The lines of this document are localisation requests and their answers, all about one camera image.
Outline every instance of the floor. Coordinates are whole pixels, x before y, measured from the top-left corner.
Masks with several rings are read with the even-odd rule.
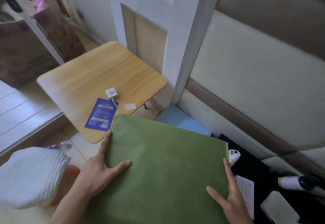
[[[75,33],[87,52],[98,47],[84,34]],[[36,81],[19,90],[0,81],[0,154],[60,112]]]
[[[158,110],[149,102],[146,103],[148,109],[141,106],[132,115],[155,119],[158,115]],[[66,152],[71,157],[70,164],[82,168],[86,160],[94,156],[100,146],[100,143],[91,144],[79,133],[72,124],[65,127],[63,130],[56,133],[54,136],[46,140],[43,146],[51,144],[59,144],[63,141],[68,141],[72,147]],[[0,223],[1,224],[46,224],[53,215],[55,208],[53,207],[33,207],[25,210],[14,210],[3,204],[0,204]]]

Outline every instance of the green cloth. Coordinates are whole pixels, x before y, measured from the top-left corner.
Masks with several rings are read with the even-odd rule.
[[[87,208],[86,223],[228,223],[208,195],[210,185],[228,196],[224,141],[149,119],[116,117],[106,164],[124,160],[121,173]]]

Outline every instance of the upholstered headboard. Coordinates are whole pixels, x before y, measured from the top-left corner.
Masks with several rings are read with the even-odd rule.
[[[215,9],[179,107],[266,163],[325,178],[325,0]]]

